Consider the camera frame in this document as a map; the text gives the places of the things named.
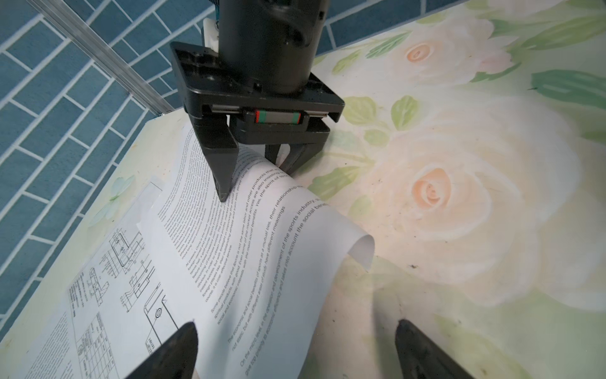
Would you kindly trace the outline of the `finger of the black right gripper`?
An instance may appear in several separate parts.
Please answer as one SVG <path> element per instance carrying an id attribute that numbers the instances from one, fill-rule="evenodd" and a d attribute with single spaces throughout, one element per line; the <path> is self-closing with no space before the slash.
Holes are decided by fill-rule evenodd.
<path id="1" fill-rule="evenodd" d="M 189 117 L 202 153 L 211 169 L 220 202 L 230 196 L 232 177 L 238 160 L 239 146 L 222 114 Z"/>
<path id="2" fill-rule="evenodd" d="M 287 175 L 293 175 L 299 168 L 322 152 L 324 144 L 289 144 L 290 151 L 282 164 L 277 164 L 281 145 L 265 145 L 264 157 L 279 167 Z"/>

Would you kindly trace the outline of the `text printed paper sheet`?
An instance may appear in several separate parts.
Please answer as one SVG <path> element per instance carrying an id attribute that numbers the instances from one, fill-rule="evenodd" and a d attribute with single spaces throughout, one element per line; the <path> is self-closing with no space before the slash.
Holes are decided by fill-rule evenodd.
<path id="1" fill-rule="evenodd" d="M 193 322 L 202 378 L 295 378 L 342 261 L 372 264 L 374 239 L 251 148 L 218 199 L 193 128 L 140 221 L 169 303 Z"/>

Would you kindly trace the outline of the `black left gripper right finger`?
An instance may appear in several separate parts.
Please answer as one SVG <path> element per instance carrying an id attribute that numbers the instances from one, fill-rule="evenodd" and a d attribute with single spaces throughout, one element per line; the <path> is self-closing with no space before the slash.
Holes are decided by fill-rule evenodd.
<path id="1" fill-rule="evenodd" d="M 395 347 L 404 378 L 473 379 L 473 377 L 407 319 L 399 321 Z"/>

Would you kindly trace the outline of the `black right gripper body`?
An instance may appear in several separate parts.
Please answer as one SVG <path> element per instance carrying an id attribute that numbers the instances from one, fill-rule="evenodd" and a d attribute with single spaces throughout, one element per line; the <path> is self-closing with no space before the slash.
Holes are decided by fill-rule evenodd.
<path id="1" fill-rule="evenodd" d="M 170 44 L 178 94 L 193 124 L 230 116 L 228 131 L 246 145 L 307 145 L 326 141 L 328 117 L 339 121 L 345 102 L 314 74 L 294 95 L 264 93 L 238 83 L 213 50 Z"/>

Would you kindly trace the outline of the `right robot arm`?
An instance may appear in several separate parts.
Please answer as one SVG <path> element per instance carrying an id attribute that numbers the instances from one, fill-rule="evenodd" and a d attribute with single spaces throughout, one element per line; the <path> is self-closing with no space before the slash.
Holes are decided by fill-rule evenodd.
<path id="1" fill-rule="evenodd" d="M 262 145 L 287 174 L 319 154 L 345 103 L 312 74 L 326 1 L 220 1 L 219 48 L 173 42 L 184 110 L 221 202 L 230 196 L 241 145 Z"/>

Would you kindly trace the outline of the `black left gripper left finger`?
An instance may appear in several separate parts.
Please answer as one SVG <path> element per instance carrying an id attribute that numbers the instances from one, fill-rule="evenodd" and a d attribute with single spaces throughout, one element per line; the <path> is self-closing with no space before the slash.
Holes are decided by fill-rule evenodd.
<path id="1" fill-rule="evenodd" d="M 195 324 L 187 322 L 126 378 L 193 378 L 198 343 Z"/>

